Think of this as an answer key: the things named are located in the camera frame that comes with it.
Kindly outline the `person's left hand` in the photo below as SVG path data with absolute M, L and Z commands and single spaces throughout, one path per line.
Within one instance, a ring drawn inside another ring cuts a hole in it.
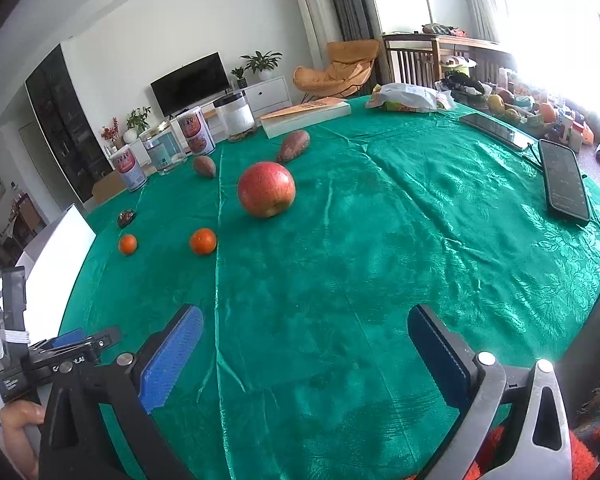
M 7 456 L 26 479 L 38 478 L 38 454 L 24 431 L 27 426 L 42 425 L 45 408 L 26 400 L 6 404 L 0 411 Z

